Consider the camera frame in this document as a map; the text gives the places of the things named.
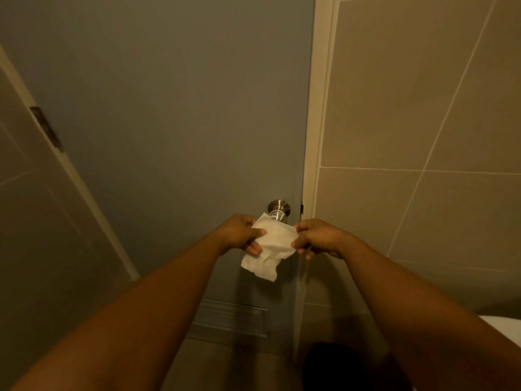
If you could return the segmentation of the person's right hand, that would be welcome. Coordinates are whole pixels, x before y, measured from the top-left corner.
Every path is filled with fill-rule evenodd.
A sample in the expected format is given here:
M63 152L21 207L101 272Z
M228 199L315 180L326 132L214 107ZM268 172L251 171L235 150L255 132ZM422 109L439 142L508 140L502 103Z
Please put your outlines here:
M319 218L300 221L296 224L296 232L297 237L299 232L309 233L312 247L307 250L297 250L298 253L304 255L307 259L320 253L326 253L345 260L349 254L352 235Z

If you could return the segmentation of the person's left hand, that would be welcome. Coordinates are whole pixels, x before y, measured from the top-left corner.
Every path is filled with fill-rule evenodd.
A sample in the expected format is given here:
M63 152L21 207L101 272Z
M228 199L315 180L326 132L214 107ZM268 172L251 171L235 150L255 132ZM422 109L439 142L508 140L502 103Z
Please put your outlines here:
M263 248L255 241L246 241L246 228L254 228L256 219L250 215L234 214L214 231L212 238L217 242L218 252L223 256L231 249L240 249L251 256L259 256Z

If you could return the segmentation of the white wet wipe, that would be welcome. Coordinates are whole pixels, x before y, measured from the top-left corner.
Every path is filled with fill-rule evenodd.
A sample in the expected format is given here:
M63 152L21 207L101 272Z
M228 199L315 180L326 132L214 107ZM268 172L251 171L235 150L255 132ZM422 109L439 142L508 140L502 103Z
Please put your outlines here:
M298 237L296 228L272 219L266 213L263 213L252 227L266 230L266 234L256 240L262 251L257 256L244 254L241 267L261 279L275 282L277 266L296 251L292 247L292 243Z

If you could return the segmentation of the person's left forearm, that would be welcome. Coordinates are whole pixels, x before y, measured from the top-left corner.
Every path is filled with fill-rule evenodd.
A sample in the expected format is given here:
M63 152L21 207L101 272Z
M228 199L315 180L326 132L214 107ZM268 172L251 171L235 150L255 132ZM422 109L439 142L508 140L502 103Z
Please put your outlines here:
M10 391L160 391L224 249L212 232L92 315Z

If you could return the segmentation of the person's right forearm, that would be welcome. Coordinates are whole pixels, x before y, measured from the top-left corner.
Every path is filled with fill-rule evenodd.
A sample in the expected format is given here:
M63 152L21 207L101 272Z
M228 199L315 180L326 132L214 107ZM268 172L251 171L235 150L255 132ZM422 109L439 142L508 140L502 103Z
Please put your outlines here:
M521 348L505 335L354 236L336 249L418 391L521 391Z

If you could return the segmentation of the silver door knob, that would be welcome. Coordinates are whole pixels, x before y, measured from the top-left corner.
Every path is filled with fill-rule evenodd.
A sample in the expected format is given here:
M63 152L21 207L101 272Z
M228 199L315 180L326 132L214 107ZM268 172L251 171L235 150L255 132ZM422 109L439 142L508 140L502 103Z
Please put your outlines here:
M275 199L268 204L268 215L271 219L287 224L291 214L291 206L282 199Z

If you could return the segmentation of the door vent grille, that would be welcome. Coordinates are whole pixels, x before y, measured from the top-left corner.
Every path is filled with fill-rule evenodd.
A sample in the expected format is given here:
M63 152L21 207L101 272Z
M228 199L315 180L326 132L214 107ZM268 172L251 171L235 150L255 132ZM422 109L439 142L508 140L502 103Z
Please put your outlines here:
M269 309L203 299L188 335L213 342L243 342L263 349L272 344Z

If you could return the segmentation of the grey door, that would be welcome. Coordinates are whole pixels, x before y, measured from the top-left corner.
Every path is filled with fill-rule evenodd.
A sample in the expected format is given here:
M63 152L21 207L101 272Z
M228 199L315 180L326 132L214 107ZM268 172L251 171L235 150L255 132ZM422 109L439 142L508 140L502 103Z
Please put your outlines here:
M232 213L299 214L315 0L0 0L0 364ZM64 152L38 126L38 107Z

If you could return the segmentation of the black bin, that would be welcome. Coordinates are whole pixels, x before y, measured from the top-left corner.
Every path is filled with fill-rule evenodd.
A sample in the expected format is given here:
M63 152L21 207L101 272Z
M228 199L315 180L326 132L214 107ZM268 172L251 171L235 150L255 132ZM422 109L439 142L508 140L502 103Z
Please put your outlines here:
M361 354L337 343L316 342L302 366L303 391L413 391L398 361L388 354L366 368Z

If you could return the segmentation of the white toilet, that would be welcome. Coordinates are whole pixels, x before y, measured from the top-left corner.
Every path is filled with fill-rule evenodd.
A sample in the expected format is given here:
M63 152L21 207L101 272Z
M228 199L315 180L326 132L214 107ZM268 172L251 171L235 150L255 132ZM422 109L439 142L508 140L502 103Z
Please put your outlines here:
M479 317L521 348L521 320L490 315Z

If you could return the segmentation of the dark door hinge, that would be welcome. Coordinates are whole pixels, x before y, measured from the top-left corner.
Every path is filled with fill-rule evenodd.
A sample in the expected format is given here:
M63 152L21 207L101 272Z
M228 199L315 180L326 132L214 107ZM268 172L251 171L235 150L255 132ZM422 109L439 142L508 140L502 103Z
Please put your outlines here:
M49 140L49 142L52 144L52 146L57 149L60 153L63 153L63 145L55 133L54 129L50 125L48 119L45 117L42 109L38 106L30 106L29 110L35 117L37 123L39 124L40 128L42 129L43 133Z

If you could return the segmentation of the cream door frame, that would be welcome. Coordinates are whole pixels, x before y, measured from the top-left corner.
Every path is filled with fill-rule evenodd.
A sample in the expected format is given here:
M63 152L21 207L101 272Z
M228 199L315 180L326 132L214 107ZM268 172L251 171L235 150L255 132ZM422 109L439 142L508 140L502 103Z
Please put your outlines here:
M315 217L335 32L341 0L315 0L301 218Z

